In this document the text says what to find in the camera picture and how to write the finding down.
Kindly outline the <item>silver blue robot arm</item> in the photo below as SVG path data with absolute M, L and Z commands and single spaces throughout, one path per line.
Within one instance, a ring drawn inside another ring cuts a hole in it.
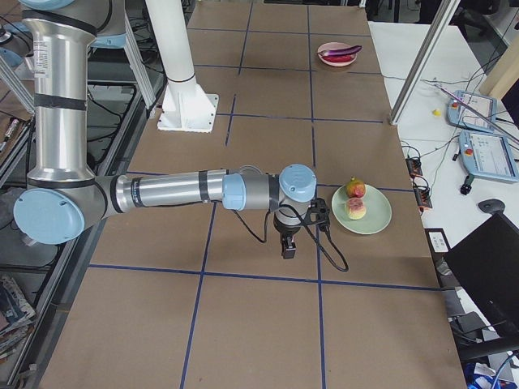
M 251 166 L 157 177 L 98 177 L 87 163 L 88 49 L 95 41 L 122 46 L 122 1 L 25 1 L 33 36 L 36 164 L 16 200 L 15 222 L 31 239 L 68 242 L 97 222 L 134 208 L 219 202 L 232 212 L 274 216 L 285 259 L 309 221 L 316 178 L 295 164 L 268 175 Z

